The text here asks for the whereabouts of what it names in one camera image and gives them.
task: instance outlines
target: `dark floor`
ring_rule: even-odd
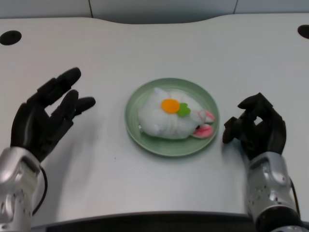
[[[255,232],[243,215],[163,212],[124,215],[54,226],[47,232]]]

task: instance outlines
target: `white plush bunny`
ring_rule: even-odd
[[[214,116],[181,91],[166,92],[154,88],[138,112],[138,121],[143,132],[155,137],[185,139],[192,135],[207,138],[213,130],[206,123],[213,122]]]

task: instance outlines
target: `green plate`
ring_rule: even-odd
[[[137,112],[147,101],[155,87],[166,91],[180,90],[194,98],[204,109],[213,113],[216,120],[212,124],[213,135],[208,139],[198,139],[189,136],[181,140],[169,140],[149,136],[140,132]],[[200,151],[215,137],[219,128],[219,111],[211,95],[202,87],[186,80],[177,78],[163,78],[146,83],[139,87],[126,104],[125,123],[126,129],[133,140],[146,150],[162,156],[186,156]]]

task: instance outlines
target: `orange felt patch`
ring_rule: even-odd
[[[162,101],[161,107],[166,113],[175,114],[179,111],[180,104],[175,99],[165,99]]]

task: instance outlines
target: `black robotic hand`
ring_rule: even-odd
[[[23,103],[13,121],[11,146],[27,149],[42,162],[73,125],[73,118],[96,103],[92,97],[78,99],[78,92],[71,90],[51,116],[45,112],[80,77],[78,68],[68,70],[45,83]]]
[[[249,160],[267,151],[282,154],[286,141],[285,123],[272,104],[258,93],[243,100],[238,107],[245,112],[225,123],[223,143],[239,139]],[[256,125],[257,117],[263,121]]]

